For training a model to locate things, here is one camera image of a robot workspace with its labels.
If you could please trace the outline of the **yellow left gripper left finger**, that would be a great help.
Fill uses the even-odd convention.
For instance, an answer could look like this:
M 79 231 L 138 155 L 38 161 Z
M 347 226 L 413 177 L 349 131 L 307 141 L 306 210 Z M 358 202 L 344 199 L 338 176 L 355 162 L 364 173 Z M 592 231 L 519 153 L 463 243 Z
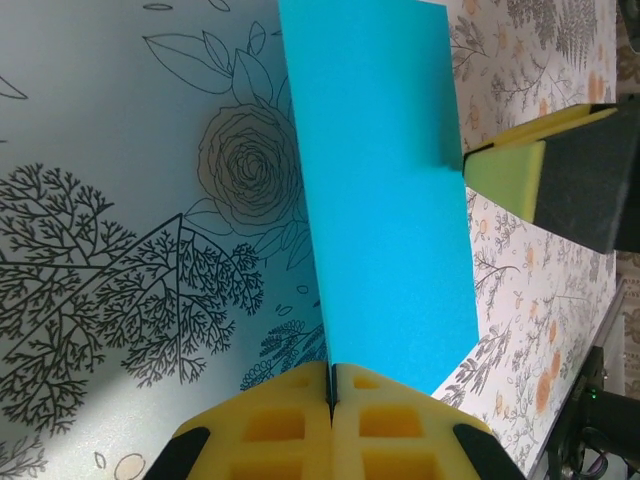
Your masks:
M 328 479 L 327 365 L 309 362 L 196 415 L 159 454 L 161 479 Z

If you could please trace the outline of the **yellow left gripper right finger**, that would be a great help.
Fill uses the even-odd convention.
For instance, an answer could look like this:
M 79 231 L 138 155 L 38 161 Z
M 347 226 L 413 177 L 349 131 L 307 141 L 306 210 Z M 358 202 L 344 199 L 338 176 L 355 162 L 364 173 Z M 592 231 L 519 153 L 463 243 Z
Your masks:
M 353 364 L 330 370 L 334 479 L 523 479 L 478 418 Z

